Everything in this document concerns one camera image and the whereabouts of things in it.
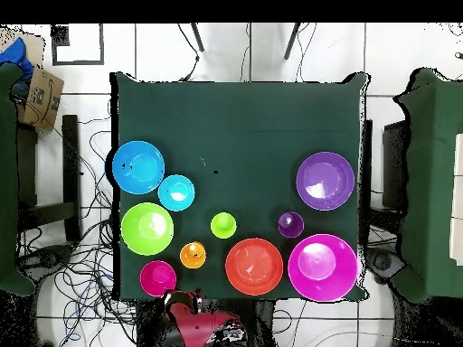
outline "small purple bowl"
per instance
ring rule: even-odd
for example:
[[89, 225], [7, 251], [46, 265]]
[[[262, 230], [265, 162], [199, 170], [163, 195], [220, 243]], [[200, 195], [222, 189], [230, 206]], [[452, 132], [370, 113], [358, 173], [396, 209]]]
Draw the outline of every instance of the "small purple bowl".
[[296, 187], [299, 197], [318, 211], [331, 211], [345, 203], [354, 190], [354, 171], [336, 153], [319, 152], [299, 167]]
[[279, 216], [279, 232], [287, 239], [294, 239], [304, 230], [304, 220], [295, 211], [287, 211]]

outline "black chair leg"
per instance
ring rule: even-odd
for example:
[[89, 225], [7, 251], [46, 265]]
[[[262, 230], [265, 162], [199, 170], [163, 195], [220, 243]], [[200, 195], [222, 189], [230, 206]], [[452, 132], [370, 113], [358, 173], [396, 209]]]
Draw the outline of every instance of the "black chair leg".
[[201, 36], [199, 35], [197, 25], [196, 23], [190, 23], [190, 24], [192, 25], [194, 38], [196, 39], [196, 42], [198, 43], [199, 52], [204, 52], [203, 42], [201, 41]]
[[293, 32], [291, 33], [291, 37], [289, 37], [288, 47], [286, 48], [285, 52], [285, 60], [289, 59], [289, 55], [291, 54], [291, 50], [293, 49], [294, 41], [296, 40], [296, 36], [298, 35], [299, 27], [302, 23], [294, 23]]

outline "cardboard box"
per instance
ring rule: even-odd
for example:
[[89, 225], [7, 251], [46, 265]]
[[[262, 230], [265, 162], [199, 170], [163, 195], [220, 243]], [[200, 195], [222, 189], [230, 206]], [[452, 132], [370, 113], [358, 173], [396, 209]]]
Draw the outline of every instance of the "cardboard box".
[[9, 28], [0, 28], [0, 51], [17, 37], [25, 43], [25, 57], [34, 66], [26, 106], [17, 104], [19, 122], [32, 127], [53, 130], [60, 105], [64, 81], [42, 69], [44, 41], [42, 37]]

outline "dark green tablecloth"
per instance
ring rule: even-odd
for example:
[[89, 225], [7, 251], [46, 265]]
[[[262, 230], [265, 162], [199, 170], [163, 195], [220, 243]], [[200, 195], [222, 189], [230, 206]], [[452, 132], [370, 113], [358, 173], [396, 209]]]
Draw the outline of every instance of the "dark green tablecloth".
[[10, 100], [10, 90], [22, 74], [14, 64], [0, 65], [0, 290], [17, 295], [30, 295], [35, 291], [35, 284], [19, 273], [14, 265], [18, 228], [18, 167], [16, 109]]
[[[259, 237], [279, 248], [284, 275], [262, 299], [299, 297], [289, 282], [291, 250], [304, 237], [330, 233], [357, 245], [357, 192], [334, 211], [316, 211], [298, 197], [296, 173], [302, 161], [320, 151], [344, 156], [357, 175], [359, 95], [367, 80], [356, 74], [346, 84], [320, 83], [144, 83], [118, 73], [119, 144], [145, 140], [165, 158], [165, 174], [189, 177], [196, 190], [193, 205], [172, 212], [174, 239], [152, 257], [132, 253], [120, 241], [121, 299], [149, 298], [139, 284], [149, 261], [169, 262], [177, 288], [201, 288], [207, 298], [245, 297], [225, 275], [230, 248], [241, 239]], [[140, 202], [158, 203], [156, 191], [121, 192], [120, 218]], [[234, 215], [238, 229], [217, 239], [210, 221], [220, 211]], [[284, 239], [277, 221], [297, 211], [305, 221], [298, 239]], [[182, 266], [179, 252], [192, 240], [205, 245], [207, 259], [196, 270]], [[351, 298], [361, 299], [354, 289]]]
[[414, 303], [429, 296], [463, 297], [463, 267], [449, 257], [455, 136], [463, 133], [463, 83], [442, 80], [431, 69], [416, 70], [397, 101], [411, 127], [408, 211], [401, 245], [408, 266], [392, 283]]

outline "white floor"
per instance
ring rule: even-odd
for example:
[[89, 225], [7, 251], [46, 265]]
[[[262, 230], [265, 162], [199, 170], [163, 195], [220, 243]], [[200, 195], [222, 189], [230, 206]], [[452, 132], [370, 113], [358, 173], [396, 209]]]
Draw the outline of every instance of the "white floor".
[[[292, 23], [252, 24], [252, 80], [294, 81], [301, 59], [298, 41], [289, 60], [283, 54], [292, 30]], [[309, 25], [301, 34], [303, 49], [314, 31]], [[109, 73], [123, 71], [138, 80], [179, 80], [190, 72], [194, 53], [176, 24], [104, 24], [104, 65], [52, 66], [50, 25], [17, 25], [25, 32], [40, 34], [45, 42], [43, 67], [64, 80], [60, 112], [56, 128], [61, 129], [63, 114], [77, 114], [79, 121], [108, 116], [110, 93]], [[189, 24], [184, 31], [197, 48]], [[205, 52], [192, 80], [239, 81], [243, 53], [248, 46], [246, 23], [199, 23]], [[463, 60], [455, 57], [463, 52], [463, 29], [456, 23], [319, 23], [302, 64], [304, 80], [340, 82], [349, 74], [365, 71], [372, 76], [367, 90], [366, 117], [373, 120], [373, 177], [372, 189], [383, 189], [382, 132], [384, 125], [404, 119], [401, 108], [392, 97], [402, 93], [411, 72], [419, 67], [436, 68], [449, 79], [463, 74]], [[58, 60], [95, 60], [99, 57], [98, 27], [95, 24], [70, 25], [71, 46], [58, 48]], [[243, 66], [243, 79], [249, 79], [249, 52]], [[103, 162], [90, 150], [93, 133], [110, 130], [110, 120], [80, 124], [80, 153], [100, 177]], [[37, 146], [38, 203], [62, 201], [61, 138], [55, 132], [39, 132]], [[96, 150], [105, 157], [110, 149], [109, 133], [98, 134], [92, 140]], [[89, 206], [93, 195], [93, 181], [82, 167], [82, 206]], [[111, 195], [105, 180], [102, 188]], [[381, 206], [381, 195], [372, 193], [372, 204]], [[109, 212], [102, 211], [103, 218]], [[99, 210], [92, 210], [83, 220], [85, 230], [99, 221]], [[62, 224], [43, 227], [44, 234], [37, 246], [64, 242]], [[28, 232], [32, 239], [36, 230]], [[84, 243], [95, 243], [95, 237]], [[61, 290], [71, 289], [58, 281]], [[370, 296], [357, 303], [316, 304], [290, 299], [279, 301], [274, 320], [274, 332], [281, 347], [389, 347], [393, 328], [391, 292], [379, 286], [369, 273], [364, 287]], [[69, 298], [61, 294], [49, 277], [41, 290], [38, 324], [42, 338], [58, 344], [65, 335], [63, 310]], [[86, 339], [99, 329], [99, 320], [82, 323], [78, 332]], [[294, 333], [298, 327], [296, 339]], [[86, 347], [84, 337], [67, 342], [64, 347]], [[101, 332], [100, 342], [91, 347], [135, 347], [118, 324], [108, 324]]]

